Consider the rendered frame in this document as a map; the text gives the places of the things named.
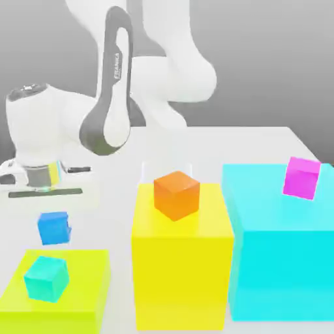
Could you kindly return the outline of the small magenta cube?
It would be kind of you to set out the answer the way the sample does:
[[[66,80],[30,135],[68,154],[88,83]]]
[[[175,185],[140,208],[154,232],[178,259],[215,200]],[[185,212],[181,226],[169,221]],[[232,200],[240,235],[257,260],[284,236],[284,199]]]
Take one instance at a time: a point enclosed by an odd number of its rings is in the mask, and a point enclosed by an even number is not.
[[[306,200],[313,200],[318,184],[321,162],[290,157],[286,168],[282,193]]]

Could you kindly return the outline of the small blue cube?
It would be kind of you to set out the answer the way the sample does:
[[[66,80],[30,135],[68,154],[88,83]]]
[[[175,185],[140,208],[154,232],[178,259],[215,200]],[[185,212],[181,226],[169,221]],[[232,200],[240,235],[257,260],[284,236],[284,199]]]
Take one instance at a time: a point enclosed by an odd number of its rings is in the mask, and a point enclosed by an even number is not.
[[[37,222],[43,245],[68,243],[72,228],[68,225],[66,211],[41,213]]]

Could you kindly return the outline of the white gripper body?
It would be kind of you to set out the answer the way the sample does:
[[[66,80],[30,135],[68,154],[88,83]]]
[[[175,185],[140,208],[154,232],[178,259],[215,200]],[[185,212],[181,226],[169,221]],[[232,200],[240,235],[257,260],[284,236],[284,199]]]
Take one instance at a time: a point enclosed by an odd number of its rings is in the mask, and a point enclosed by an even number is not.
[[[82,188],[55,188],[55,189],[12,189],[8,191],[7,198],[35,198],[45,196],[67,196],[80,195],[84,191]]]

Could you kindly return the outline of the small teal cube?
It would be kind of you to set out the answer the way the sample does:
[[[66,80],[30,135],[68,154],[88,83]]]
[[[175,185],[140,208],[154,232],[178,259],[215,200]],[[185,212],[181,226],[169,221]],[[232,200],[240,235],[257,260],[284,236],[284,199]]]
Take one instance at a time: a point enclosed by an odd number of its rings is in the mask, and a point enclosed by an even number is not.
[[[39,256],[23,276],[30,299],[57,303],[69,284],[67,262]]]

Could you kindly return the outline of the large yellow box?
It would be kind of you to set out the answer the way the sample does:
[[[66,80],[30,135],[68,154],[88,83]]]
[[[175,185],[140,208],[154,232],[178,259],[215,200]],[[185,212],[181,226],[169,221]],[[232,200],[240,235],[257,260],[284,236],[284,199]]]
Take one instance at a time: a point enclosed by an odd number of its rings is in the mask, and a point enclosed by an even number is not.
[[[138,330],[222,330],[234,233],[220,185],[200,186],[199,210],[172,221],[138,187],[131,233]]]

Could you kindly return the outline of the small orange cube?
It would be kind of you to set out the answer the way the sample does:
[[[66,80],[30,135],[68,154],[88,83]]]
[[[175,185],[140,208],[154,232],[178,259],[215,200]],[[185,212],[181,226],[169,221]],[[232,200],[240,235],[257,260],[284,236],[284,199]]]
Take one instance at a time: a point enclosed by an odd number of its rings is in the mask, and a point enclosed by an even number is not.
[[[154,180],[154,206],[172,221],[199,210],[200,182],[175,171]]]

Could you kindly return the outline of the large cyan box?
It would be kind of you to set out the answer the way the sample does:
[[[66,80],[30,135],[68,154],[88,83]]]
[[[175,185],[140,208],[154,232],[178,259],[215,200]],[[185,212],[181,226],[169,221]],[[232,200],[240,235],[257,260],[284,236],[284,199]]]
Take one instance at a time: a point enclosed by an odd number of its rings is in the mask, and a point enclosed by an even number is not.
[[[313,200],[282,193],[283,164],[225,164],[234,231],[228,302],[235,321],[334,321],[334,167]]]

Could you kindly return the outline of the large lime box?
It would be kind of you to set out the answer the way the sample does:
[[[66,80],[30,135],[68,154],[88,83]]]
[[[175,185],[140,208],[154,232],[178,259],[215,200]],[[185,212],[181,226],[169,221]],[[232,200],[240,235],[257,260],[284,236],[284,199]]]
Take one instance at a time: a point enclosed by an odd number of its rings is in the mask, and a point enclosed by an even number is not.
[[[55,303],[28,296],[24,277],[41,256],[67,265]],[[0,334],[100,334],[110,278],[108,250],[27,250],[0,297]]]

